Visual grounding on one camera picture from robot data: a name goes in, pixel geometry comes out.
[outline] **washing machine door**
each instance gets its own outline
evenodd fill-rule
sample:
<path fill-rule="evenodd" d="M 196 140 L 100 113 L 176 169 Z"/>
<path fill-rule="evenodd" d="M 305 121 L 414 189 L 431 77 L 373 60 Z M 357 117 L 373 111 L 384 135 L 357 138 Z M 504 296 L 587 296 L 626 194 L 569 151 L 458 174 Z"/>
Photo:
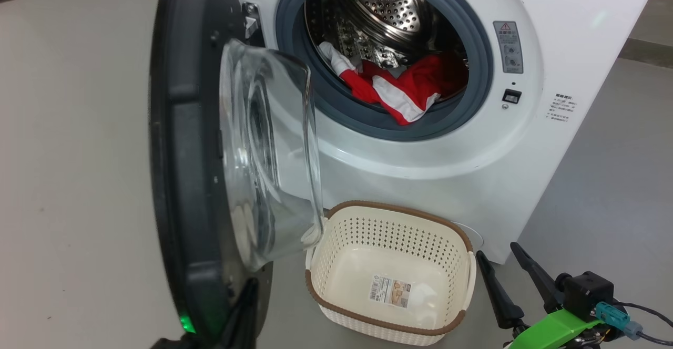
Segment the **washing machine door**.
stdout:
<path fill-rule="evenodd" d="M 271 261 L 322 235 L 308 69 L 244 44 L 244 31 L 239 0 L 159 0 L 149 96 L 154 208 L 173 300 L 200 347 L 250 316 L 242 305 L 259 332 Z M 303 145 L 284 151 L 305 153 L 308 200 L 279 184 L 269 90 L 295 93 L 305 112 Z"/>

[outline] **laundry basket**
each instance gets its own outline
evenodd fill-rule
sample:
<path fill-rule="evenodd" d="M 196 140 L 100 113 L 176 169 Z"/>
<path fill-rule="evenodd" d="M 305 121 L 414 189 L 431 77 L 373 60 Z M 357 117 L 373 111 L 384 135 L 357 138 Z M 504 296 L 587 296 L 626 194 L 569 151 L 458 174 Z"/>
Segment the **laundry basket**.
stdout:
<path fill-rule="evenodd" d="M 459 325 L 474 291 L 472 245 L 454 223 L 408 208 L 342 203 L 306 255 L 306 284 L 334 323 L 425 346 Z"/>

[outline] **red cloth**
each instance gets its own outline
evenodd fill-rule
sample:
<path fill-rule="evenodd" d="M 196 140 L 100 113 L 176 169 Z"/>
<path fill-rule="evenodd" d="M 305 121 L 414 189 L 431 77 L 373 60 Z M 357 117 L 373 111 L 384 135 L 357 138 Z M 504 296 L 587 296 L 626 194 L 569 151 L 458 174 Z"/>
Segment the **red cloth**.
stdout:
<path fill-rule="evenodd" d="M 320 44 L 332 69 L 353 91 L 368 103 L 380 103 L 402 126 L 420 119 L 435 101 L 452 97 L 467 84 L 468 69 L 452 52 L 427 55 L 396 79 L 389 71 L 367 60 L 362 72 L 328 43 Z"/>

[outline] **gray sticker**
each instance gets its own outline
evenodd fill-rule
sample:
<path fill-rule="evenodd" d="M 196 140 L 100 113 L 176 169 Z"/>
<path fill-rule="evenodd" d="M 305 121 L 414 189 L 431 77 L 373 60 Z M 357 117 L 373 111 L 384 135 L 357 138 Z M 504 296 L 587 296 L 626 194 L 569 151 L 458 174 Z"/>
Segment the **gray sticker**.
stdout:
<path fill-rule="evenodd" d="M 524 57 L 521 54 L 521 42 L 516 22 L 495 21 L 493 22 L 495 34 L 500 44 L 500 55 L 503 59 L 503 71 L 505 73 L 524 73 Z"/>

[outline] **basket bottom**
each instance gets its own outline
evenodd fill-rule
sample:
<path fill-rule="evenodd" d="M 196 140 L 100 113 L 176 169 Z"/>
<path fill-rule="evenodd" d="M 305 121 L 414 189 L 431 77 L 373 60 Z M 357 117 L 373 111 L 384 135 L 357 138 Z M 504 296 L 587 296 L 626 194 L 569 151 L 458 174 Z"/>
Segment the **basket bottom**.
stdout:
<path fill-rule="evenodd" d="M 460 310 L 452 308 L 451 298 L 459 296 L 447 272 L 451 269 L 422 256 L 349 244 L 334 257 L 323 299 L 375 320 L 434 330 L 453 321 Z"/>

